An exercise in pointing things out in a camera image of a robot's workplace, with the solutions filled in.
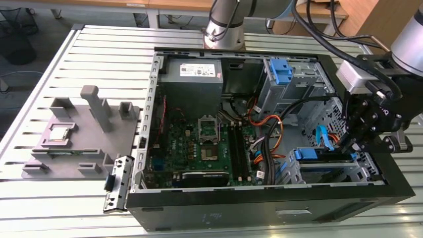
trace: aluminum slotted table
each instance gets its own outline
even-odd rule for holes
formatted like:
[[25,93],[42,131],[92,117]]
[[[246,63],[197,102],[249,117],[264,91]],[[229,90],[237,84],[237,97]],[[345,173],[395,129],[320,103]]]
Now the aluminum slotted table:
[[[365,48],[349,42],[333,44],[353,56],[368,53]],[[130,101],[136,106],[144,106],[156,46],[201,48],[201,34],[197,31],[106,26],[70,30],[0,143],[0,237],[148,234],[129,213],[102,214],[104,181],[29,181],[21,179],[21,167],[52,115],[48,107],[54,97],[69,97],[73,104],[85,105],[85,100],[78,98],[80,89],[82,85],[96,85],[98,97],[106,98],[109,105]],[[306,37],[245,34],[245,46],[248,51],[328,54]],[[341,63],[336,57],[333,61],[337,65]],[[423,127],[417,120],[405,134],[415,150],[393,156],[416,196],[399,204],[373,208],[340,223],[153,234],[157,237],[421,237]]]

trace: sticker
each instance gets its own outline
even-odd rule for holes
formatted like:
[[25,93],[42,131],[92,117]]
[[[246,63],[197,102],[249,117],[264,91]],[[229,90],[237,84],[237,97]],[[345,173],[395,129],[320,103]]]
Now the sticker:
[[262,171],[257,171],[257,176],[258,179],[264,179],[264,172]]
[[260,111],[261,111],[261,108],[258,108],[257,106],[253,106],[252,109],[253,109],[257,113],[260,113]]
[[136,3],[126,3],[126,6],[140,6],[140,7],[145,7],[144,4],[136,4]]
[[213,64],[184,63],[180,65],[181,77],[216,77]]

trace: ram slot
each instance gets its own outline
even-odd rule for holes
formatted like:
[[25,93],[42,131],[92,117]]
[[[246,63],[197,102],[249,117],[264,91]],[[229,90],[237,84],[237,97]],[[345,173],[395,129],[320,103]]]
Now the ram slot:
[[241,127],[234,128],[236,134],[236,146],[237,146],[237,160],[240,164],[240,176],[242,180],[246,180],[248,177],[248,165],[246,165],[246,154],[245,154],[245,141]]
[[234,127],[228,127],[228,141],[229,141],[229,154],[230,154],[230,164],[232,164],[232,176],[233,180],[237,180],[237,177],[240,177],[240,163],[238,163],[238,157],[237,157],[237,141],[236,141],[236,135],[234,135]]
[[241,132],[241,127],[230,126],[228,130],[228,140],[229,140],[229,153],[232,162],[232,176],[233,180],[242,180],[248,177],[248,165],[246,165],[246,155],[244,149],[244,136]]

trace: power supply label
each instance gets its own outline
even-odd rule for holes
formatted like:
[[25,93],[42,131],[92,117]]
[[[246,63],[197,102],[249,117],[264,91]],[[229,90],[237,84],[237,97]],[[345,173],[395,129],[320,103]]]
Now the power supply label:
[[216,77],[213,64],[184,63],[180,65],[181,77]]

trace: small circuit board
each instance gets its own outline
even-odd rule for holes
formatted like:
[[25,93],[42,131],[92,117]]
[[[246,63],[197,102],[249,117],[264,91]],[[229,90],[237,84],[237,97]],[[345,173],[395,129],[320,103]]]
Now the small circuit board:
[[[230,130],[234,126],[228,124],[217,125],[218,142],[198,140],[201,134],[212,136],[214,132],[213,123],[176,123],[169,125],[166,134],[166,148],[161,155],[153,154],[150,158],[150,172],[145,173],[148,187],[172,188],[180,187],[178,181],[182,176],[202,174],[202,176],[224,176],[228,186],[254,185],[252,171],[248,162],[248,147],[254,131],[252,126],[236,126],[241,138],[229,142]],[[232,169],[233,161],[230,156],[237,155],[230,151],[241,149],[240,158],[236,158],[244,166],[242,175],[238,169]]]

